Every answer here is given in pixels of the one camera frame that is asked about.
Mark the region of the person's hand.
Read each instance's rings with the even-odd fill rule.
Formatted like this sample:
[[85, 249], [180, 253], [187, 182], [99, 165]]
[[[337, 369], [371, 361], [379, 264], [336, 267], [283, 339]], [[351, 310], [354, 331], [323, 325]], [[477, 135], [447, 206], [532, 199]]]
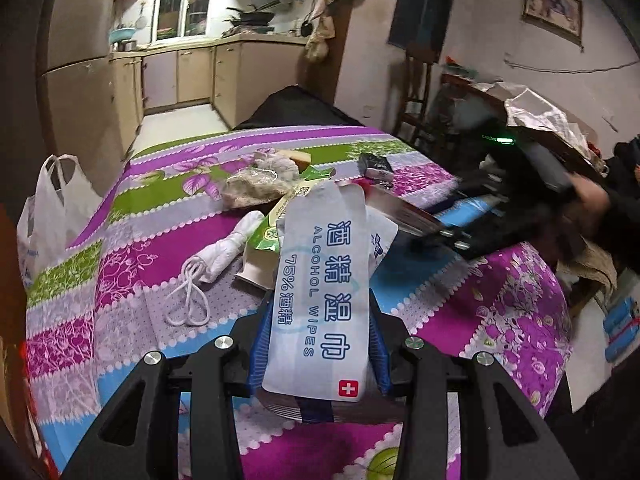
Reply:
[[592, 235], [611, 206], [608, 193], [601, 185], [580, 174], [569, 174], [568, 177], [577, 196], [577, 200], [570, 205], [568, 218], [578, 226], [582, 235]]

